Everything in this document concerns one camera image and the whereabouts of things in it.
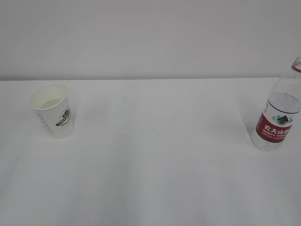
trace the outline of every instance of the tabletop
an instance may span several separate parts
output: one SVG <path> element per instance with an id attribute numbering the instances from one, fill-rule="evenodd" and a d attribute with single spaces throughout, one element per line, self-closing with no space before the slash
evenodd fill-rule
<path id="1" fill-rule="evenodd" d="M 0 225 L 300 225 L 300 117 L 276 151 L 249 137 L 275 81 L 57 81 L 60 140 L 27 104 L 53 81 L 1 81 Z"/>

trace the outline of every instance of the white paper cup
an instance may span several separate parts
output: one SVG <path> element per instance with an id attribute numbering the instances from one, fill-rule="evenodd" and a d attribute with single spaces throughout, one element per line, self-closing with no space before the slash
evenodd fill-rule
<path id="1" fill-rule="evenodd" d="M 28 104 L 52 137 L 64 138 L 73 132 L 65 86 L 57 83 L 42 86 L 30 95 Z"/>

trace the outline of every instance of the water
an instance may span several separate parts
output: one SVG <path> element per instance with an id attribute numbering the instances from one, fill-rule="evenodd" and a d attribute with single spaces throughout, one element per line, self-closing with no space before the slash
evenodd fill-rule
<path id="1" fill-rule="evenodd" d="M 53 107 L 54 105 L 56 105 L 58 102 L 60 102 L 62 99 L 53 99 L 53 100 L 49 100 L 46 103 L 44 103 L 40 109 L 46 109 L 46 108 L 50 108 Z"/>
<path id="2" fill-rule="evenodd" d="M 276 109 L 286 113 L 297 113 L 301 110 L 301 103 L 300 101 L 289 95 L 287 93 L 271 93 L 269 96 L 269 103 Z M 254 130 L 253 134 L 251 135 L 252 142 L 260 149 L 265 151 L 272 151 L 278 149 L 283 142 L 280 143 L 272 143 L 265 139 L 262 139 L 256 130 Z"/>

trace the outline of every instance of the plastic water bottle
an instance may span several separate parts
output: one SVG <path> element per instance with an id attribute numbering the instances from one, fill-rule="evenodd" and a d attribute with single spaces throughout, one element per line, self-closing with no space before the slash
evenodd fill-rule
<path id="1" fill-rule="evenodd" d="M 278 149 L 301 111 L 301 57 L 274 85 L 251 139 L 260 149 Z"/>

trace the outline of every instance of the wall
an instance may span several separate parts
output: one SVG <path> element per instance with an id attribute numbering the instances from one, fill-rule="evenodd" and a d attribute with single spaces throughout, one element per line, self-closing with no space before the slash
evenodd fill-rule
<path id="1" fill-rule="evenodd" d="M 278 76 L 300 0 L 0 0 L 0 79 Z"/>

